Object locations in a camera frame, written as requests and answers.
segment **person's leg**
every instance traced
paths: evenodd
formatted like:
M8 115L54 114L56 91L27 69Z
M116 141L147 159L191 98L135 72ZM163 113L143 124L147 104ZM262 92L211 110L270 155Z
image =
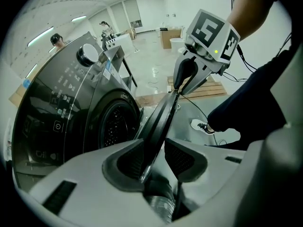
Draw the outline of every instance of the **person's leg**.
M290 61L288 51L257 69L249 79L207 117L202 131L240 132L241 141L249 144L264 139L270 132L285 124L283 114L270 93L270 88Z

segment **fluorescent light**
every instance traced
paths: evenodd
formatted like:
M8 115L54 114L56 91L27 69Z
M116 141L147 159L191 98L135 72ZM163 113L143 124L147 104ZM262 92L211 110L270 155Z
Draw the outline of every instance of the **fluorescent light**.
M41 35L38 35L35 39L33 39L31 42L29 42L27 44L27 46L31 46L36 40L40 39L42 36L44 36L45 34L47 34L48 32L50 32L51 30L53 30L53 27L49 28L48 30L44 31Z
M73 21L76 21L76 20L79 20L79 19L83 19L83 18L85 18L85 17L86 17L86 15L81 16L81 17L76 17L76 18L72 19L71 21L73 22Z
M54 46L52 49L50 49L50 50L49 50L49 53L52 52L52 50L53 50L54 48L56 48L56 46Z
M28 76L29 76L29 74L35 69L35 67L37 66L38 64L36 64L31 70L30 70L30 72L28 73L28 75L25 77L25 78L27 78Z

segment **concrete floor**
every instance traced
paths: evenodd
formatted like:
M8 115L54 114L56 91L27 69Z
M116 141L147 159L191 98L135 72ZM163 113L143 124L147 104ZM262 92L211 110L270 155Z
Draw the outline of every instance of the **concrete floor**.
M162 48L155 31L138 34L133 44L140 51L125 55L125 59L138 84L135 96L167 92L167 77L173 76L178 55ZM119 74L128 76L123 66Z

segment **washing machine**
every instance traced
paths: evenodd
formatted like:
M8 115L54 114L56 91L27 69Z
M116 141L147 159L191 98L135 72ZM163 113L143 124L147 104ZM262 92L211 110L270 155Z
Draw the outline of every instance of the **washing machine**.
M121 47L103 52L90 33L58 51L31 82L16 116L16 182L29 190L71 158L133 140L139 107L118 74Z

